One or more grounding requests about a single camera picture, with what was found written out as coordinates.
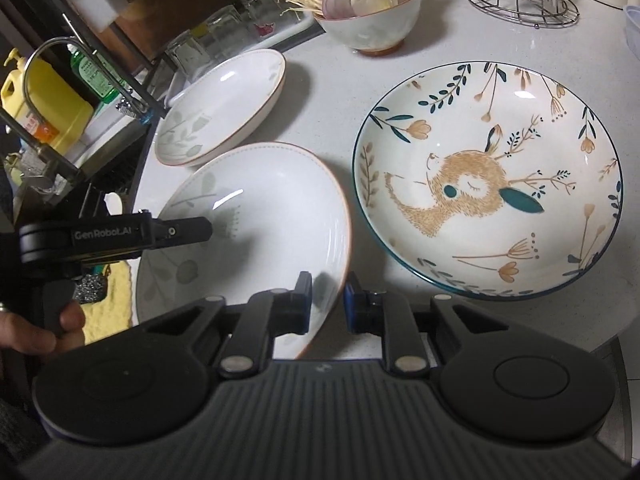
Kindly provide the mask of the person's left hand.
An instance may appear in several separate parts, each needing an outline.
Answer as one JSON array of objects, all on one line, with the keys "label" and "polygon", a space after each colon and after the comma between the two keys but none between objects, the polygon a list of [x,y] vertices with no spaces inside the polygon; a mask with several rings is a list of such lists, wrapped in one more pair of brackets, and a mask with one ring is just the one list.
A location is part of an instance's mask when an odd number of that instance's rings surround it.
[{"label": "person's left hand", "polygon": [[10,311],[2,310],[0,320],[2,349],[50,358],[85,344],[85,312],[76,301],[71,301],[60,313],[63,335],[59,337]]}]

